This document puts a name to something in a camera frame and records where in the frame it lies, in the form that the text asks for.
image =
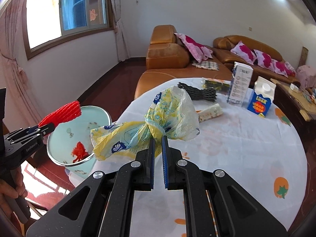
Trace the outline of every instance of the white tablecloth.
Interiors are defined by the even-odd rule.
[[[200,78],[170,80],[134,100],[117,123],[143,121],[155,95],[179,81],[201,88]],[[248,111],[246,104],[244,107],[227,104],[222,94],[218,94],[217,102],[223,115],[200,123],[200,134],[195,139],[169,140],[169,146],[181,150],[183,157],[200,169],[225,170],[288,230],[303,201],[307,181],[307,160],[294,126],[282,122],[274,104],[267,117],[260,118]],[[212,104],[193,103],[196,110]],[[97,161],[91,172],[112,172],[128,162],[111,158]],[[182,235],[186,232],[183,192],[164,188],[161,155],[155,160],[154,175],[153,191],[135,193],[130,236],[185,236]],[[283,191],[284,198],[274,188],[275,181],[277,186],[288,189],[286,193],[284,188],[279,192]]]

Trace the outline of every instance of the window pane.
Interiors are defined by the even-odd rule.
[[[64,30],[86,26],[84,0],[61,0]]]
[[[26,25],[30,48],[61,36],[59,0],[26,0]]]
[[[105,3],[104,0],[89,0],[88,3],[88,10],[90,15],[90,24],[91,25],[98,25],[98,24],[105,24]]]

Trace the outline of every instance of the pink and white pillow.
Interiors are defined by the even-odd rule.
[[[286,67],[285,67],[284,62],[280,62],[280,61],[272,59],[272,63],[273,63],[275,73],[288,77],[288,74],[285,71]]]
[[[258,59],[258,66],[264,69],[269,69],[272,72],[274,72],[274,66],[270,55],[258,50],[254,50],[254,52],[256,53]]]
[[[289,62],[285,62],[285,72],[288,74],[288,76],[294,76],[296,75],[295,69],[292,67],[292,65]]]
[[[255,54],[241,41],[233,49],[231,49],[230,52],[242,57],[247,63],[251,65],[253,65],[257,59]]]
[[[188,37],[184,34],[174,33],[177,37],[181,39],[184,45],[188,48],[192,56],[197,60],[198,63],[201,63],[202,60],[207,60],[207,58],[213,58],[212,53],[209,48],[205,45],[197,43],[191,37]]]

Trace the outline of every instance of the brown leather sofa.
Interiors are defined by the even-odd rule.
[[[218,71],[192,66],[189,52],[178,44],[174,34],[176,32],[172,25],[160,25],[154,28],[146,57],[147,70],[138,81],[135,99],[144,92],[175,78],[206,77],[231,80],[232,73],[214,56],[211,61],[219,65]]]
[[[229,70],[233,69],[234,62],[241,62],[244,64],[247,64],[247,62],[242,59],[241,57],[235,55],[234,53],[231,53],[230,50],[235,47],[235,45],[238,44],[239,41],[242,41],[247,47],[249,47],[250,50],[259,50],[262,52],[265,52],[271,56],[271,58],[277,60],[277,61],[284,61],[281,54],[273,49],[272,47],[261,43],[259,41],[256,41],[254,39],[244,37],[244,36],[226,36],[226,37],[219,37],[216,38],[213,41],[213,52],[216,58],[218,58]],[[261,76],[267,80],[270,80],[271,78],[279,80],[281,82],[291,84],[294,83],[297,86],[300,86],[301,83],[299,80],[295,77],[289,76],[288,78],[279,75],[277,73],[274,73],[268,69],[264,69],[262,67],[259,67],[258,65],[250,65],[253,68],[253,74],[251,78],[250,85],[253,85],[254,82],[257,80],[258,76]]]

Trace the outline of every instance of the hand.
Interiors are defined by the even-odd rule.
[[[21,167],[16,169],[16,175],[14,182],[16,184],[16,188],[12,188],[9,184],[7,184],[4,180],[0,179],[0,208],[4,211],[9,219],[11,219],[12,209],[7,204],[4,195],[7,195],[13,199],[16,199],[18,196],[22,196],[25,198],[27,196],[27,191],[25,190],[25,185],[23,183],[23,175],[21,172]]]

